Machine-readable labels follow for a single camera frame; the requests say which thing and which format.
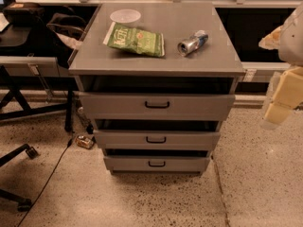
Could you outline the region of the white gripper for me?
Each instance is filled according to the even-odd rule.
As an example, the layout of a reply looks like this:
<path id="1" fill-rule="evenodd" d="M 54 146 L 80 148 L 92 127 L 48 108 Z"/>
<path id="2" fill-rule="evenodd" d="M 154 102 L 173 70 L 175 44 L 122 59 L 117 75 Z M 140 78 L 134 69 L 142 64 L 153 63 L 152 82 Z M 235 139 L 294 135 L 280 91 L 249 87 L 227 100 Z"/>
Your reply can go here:
<path id="1" fill-rule="evenodd" d="M 303 68 L 292 67 L 281 76 L 276 89 L 276 101 L 270 103 L 261 119 L 260 125 L 266 130 L 278 128 L 303 101 Z"/>

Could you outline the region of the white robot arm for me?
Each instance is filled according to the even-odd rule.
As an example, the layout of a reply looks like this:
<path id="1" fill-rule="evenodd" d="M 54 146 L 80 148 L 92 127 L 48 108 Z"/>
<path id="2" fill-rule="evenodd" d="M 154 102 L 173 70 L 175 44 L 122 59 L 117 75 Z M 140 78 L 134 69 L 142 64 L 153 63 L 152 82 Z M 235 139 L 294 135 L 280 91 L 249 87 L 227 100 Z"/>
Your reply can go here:
<path id="1" fill-rule="evenodd" d="M 266 112 L 261 126 L 274 130 L 303 102 L 303 4 L 292 12 L 282 26 L 262 38 L 258 46 L 268 50 L 277 49 L 279 58 L 290 64 L 281 75 L 272 77 L 270 86 L 273 91 L 268 91 L 268 99 L 264 103 Z"/>

